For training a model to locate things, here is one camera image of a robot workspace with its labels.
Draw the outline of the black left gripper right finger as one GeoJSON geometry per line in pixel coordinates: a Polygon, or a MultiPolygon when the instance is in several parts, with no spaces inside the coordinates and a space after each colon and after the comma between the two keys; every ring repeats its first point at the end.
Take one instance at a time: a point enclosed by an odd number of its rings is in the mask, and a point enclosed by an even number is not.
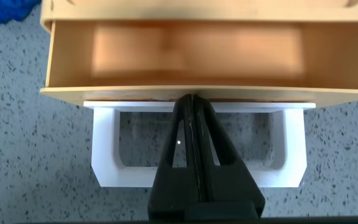
{"type": "Polygon", "coordinates": [[[211,103],[195,96],[193,109],[203,189],[194,217],[260,217],[265,198],[240,158],[211,103]]]}

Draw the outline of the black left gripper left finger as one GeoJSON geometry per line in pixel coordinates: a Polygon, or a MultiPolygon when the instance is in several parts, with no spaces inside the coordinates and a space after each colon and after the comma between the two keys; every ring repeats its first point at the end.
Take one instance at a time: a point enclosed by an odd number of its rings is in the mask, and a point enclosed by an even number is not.
{"type": "Polygon", "coordinates": [[[172,126],[149,198],[150,220],[184,220],[186,209],[203,201],[203,168],[196,131],[193,96],[185,95],[174,105],[172,126]],[[185,135],[186,167],[173,167],[180,122],[185,135]]]}

